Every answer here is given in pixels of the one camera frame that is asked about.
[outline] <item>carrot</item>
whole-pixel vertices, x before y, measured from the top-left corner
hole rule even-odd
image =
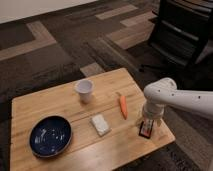
[[[120,96],[120,107],[121,107],[121,112],[123,114],[124,119],[127,119],[127,105],[126,105],[126,97],[121,95]]]

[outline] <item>floor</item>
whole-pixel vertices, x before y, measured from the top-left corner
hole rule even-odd
[[[141,89],[166,76],[138,71],[141,63],[164,65],[163,57],[146,43],[157,5],[158,0],[102,0],[0,25],[0,170],[9,169],[12,98],[120,67],[128,69]],[[208,68],[211,61],[192,72]],[[203,70],[213,78],[210,70]],[[200,75],[184,75],[186,87],[212,88]],[[208,168],[213,122],[169,107],[164,119],[176,142],[118,170]]]

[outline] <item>paper cup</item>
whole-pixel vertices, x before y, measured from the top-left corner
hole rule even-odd
[[[80,80],[75,86],[76,92],[83,103],[89,103],[92,99],[93,83],[90,80]]]

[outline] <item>dark blue bowl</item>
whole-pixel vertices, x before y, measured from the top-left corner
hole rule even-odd
[[[50,116],[33,128],[30,147],[38,157],[53,157],[69,145],[71,138],[72,129],[69,122],[60,116]]]

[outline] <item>black chair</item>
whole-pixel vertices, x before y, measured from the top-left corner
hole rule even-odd
[[[194,65],[206,46],[213,25],[213,0],[161,0],[148,44],[160,52],[170,67]],[[144,69],[162,69],[142,64]]]

